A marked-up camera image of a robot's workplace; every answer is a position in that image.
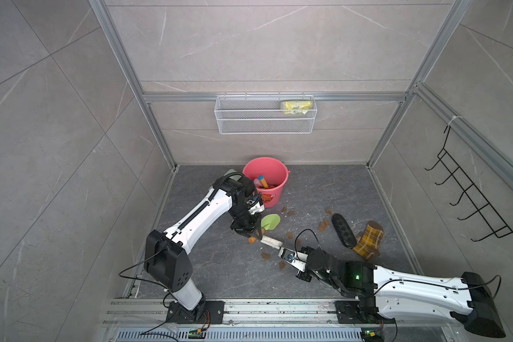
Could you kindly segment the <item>green trowel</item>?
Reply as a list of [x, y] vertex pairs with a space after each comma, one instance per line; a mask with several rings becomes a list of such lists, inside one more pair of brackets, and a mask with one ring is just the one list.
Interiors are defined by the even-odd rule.
[[256, 228], [252, 233], [249, 234], [249, 243], [253, 244], [255, 242], [260, 242], [262, 237], [266, 236], [266, 233], [276, 229], [280, 222], [281, 218], [277, 214], [270, 214], [263, 217], [261, 221], [261, 227]]

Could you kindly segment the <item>white cleaning brush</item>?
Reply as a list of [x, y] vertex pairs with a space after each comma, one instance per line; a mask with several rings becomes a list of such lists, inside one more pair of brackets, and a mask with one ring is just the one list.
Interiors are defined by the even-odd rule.
[[266, 236], [263, 236], [260, 242], [275, 249], [281, 249], [283, 245], [281, 241]]

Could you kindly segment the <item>yellow toy trowel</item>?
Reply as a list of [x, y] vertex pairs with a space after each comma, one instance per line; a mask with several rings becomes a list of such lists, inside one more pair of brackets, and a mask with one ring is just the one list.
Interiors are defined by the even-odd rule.
[[268, 184], [268, 182], [266, 181], [264, 176], [260, 175], [258, 177], [258, 181], [259, 181], [259, 184], [261, 185], [262, 189], [270, 189], [270, 185]]

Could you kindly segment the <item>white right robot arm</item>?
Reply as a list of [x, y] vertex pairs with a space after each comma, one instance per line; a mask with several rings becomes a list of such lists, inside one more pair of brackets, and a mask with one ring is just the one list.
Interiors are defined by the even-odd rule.
[[357, 303], [351, 310], [364, 323], [409, 320], [460, 323], [477, 336], [506, 336], [495, 293], [480, 275], [441, 278], [393, 271], [368, 262], [341, 261], [322, 248], [288, 249], [279, 257], [305, 282], [317, 279]]

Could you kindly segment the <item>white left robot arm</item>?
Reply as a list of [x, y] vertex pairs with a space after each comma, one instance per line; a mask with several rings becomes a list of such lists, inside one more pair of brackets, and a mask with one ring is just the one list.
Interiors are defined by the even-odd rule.
[[205, 295], [192, 280], [189, 258], [199, 238], [223, 214], [232, 218], [230, 229], [246, 238], [263, 238], [264, 203], [254, 181], [230, 170], [212, 184], [202, 201], [173, 226], [161, 232], [154, 229], [145, 241], [140, 264], [152, 284], [161, 286], [175, 299], [175, 313], [199, 321], [206, 317]]

